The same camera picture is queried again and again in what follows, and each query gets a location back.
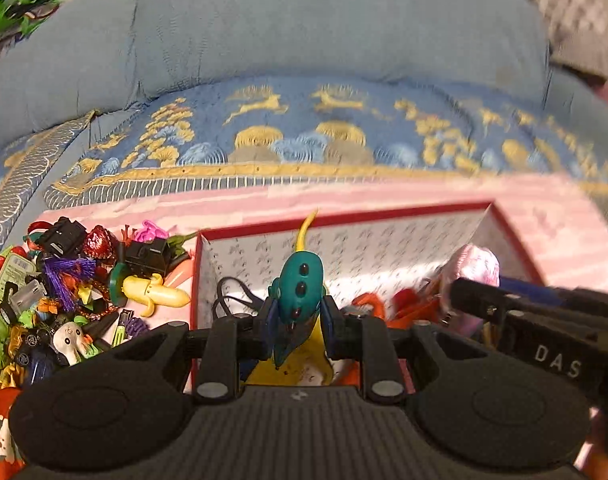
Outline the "teal and yellow toy dinosaur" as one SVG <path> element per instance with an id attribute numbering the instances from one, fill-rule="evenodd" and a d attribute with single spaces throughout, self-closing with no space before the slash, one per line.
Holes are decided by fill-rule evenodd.
<path id="1" fill-rule="evenodd" d="M 306 249 L 306 234 L 317 217 L 317 210 L 303 221 L 295 237 L 294 250 L 283 264 L 280 275 L 268 287 L 276 301 L 278 330 L 272 361 L 281 367 L 287 358 L 313 333 L 325 296 L 325 271 L 321 258 Z"/>

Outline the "yellow banana character toy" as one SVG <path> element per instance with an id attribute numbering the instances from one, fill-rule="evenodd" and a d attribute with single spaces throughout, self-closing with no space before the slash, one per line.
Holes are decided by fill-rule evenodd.
<path id="1" fill-rule="evenodd" d="M 190 296 L 182 289 L 168 287 L 159 273 L 141 278 L 130 272 L 125 263 L 119 262 L 109 274 L 109 297 L 115 307 L 125 307 L 128 300 L 140 304 L 143 318 L 151 318 L 159 306 L 182 308 L 190 302 Z"/>

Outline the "red patterned cardboard box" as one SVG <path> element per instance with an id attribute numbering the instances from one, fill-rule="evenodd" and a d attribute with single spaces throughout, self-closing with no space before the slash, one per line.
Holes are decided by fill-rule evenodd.
<path id="1" fill-rule="evenodd" d="M 293 252 L 301 220 L 209 229 L 197 236 L 190 325 L 208 328 L 218 295 L 246 285 L 267 295 Z M 423 285 L 463 245 L 490 250 L 507 278 L 542 284 L 543 277 L 505 215 L 491 202 L 321 214 L 305 247 L 325 268 L 325 284 L 344 307 L 364 292 L 390 304 L 396 292 Z"/>

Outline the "pink plush toy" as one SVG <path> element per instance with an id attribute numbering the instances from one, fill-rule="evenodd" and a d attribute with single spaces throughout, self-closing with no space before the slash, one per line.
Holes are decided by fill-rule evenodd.
<path id="1" fill-rule="evenodd" d="M 482 320 L 473 315 L 458 313 L 451 305 L 450 288 L 458 278 L 499 286 L 500 263 L 488 248 L 465 244 L 441 267 L 438 287 L 441 297 L 441 323 L 452 332 L 470 337 L 480 329 Z"/>

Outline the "black plastic clip block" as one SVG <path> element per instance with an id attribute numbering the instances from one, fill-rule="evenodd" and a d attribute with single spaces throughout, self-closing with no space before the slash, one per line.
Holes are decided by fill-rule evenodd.
<path id="1" fill-rule="evenodd" d="M 159 274 L 165 278 L 170 265 L 170 248 L 165 238 L 155 237 L 152 242 L 134 240 L 125 249 L 125 263 L 139 278 Z"/>

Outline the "red foil heart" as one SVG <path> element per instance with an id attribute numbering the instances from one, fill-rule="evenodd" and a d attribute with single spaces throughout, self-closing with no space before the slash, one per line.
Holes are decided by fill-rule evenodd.
<path id="1" fill-rule="evenodd" d="M 118 254 L 118 242 L 114 234 L 104 226 L 94 226 L 86 235 L 80 251 L 88 258 L 114 263 Z"/>

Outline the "white ghost figurine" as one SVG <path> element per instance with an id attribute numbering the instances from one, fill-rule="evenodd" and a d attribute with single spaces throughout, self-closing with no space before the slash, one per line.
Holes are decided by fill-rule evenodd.
<path id="1" fill-rule="evenodd" d="M 80 326 L 74 322 L 62 324 L 52 335 L 52 344 L 54 349 L 65 357 L 69 366 L 90 356 L 90 344 L 85 339 Z"/>

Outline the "purple tassel toy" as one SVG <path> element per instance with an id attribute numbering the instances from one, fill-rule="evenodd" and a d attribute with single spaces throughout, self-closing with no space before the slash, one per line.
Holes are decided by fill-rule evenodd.
<path id="1" fill-rule="evenodd" d="M 77 290 L 80 284 L 90 282 L 96 272 L 96 263 L 88 258 L 54 258 L 42 261 L 42 274 L 49 284 L 54 297 L 60 300 L 64 312 L 76 308 Z"/>

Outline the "blue gold patterned seat cover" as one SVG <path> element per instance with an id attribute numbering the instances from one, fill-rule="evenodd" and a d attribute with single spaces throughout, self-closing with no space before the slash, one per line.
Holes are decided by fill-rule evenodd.
<path id="1" fill-rule="evenodd" d="M 0 88 L 0 251 L 27 206 L 410 174 L 566 174 L 608 219 L 608 105 L 437 79 L 251 77 L 147 99 L 95 78 Z"/>

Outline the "grey checked blanket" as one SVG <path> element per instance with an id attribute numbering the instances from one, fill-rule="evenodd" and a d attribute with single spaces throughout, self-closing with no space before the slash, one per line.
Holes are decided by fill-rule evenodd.
<path id="1" fill-rule="evenodd" d="M 608 11 L 603 0 L 530 0 L 540 12 L 552 61 L 608 81 Z"/>

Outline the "blue fabric sofa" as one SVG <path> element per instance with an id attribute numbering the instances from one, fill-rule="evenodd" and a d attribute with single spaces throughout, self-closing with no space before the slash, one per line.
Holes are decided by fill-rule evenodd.
<path id="1" fill-rule="evenodd" d="M 330 73 L 481 84 L 573 135 L 608 194 L 608 105 L 553 67 L 527 0 L 70 0 L 0 59 L 0 148 L 197 84 Z"/>

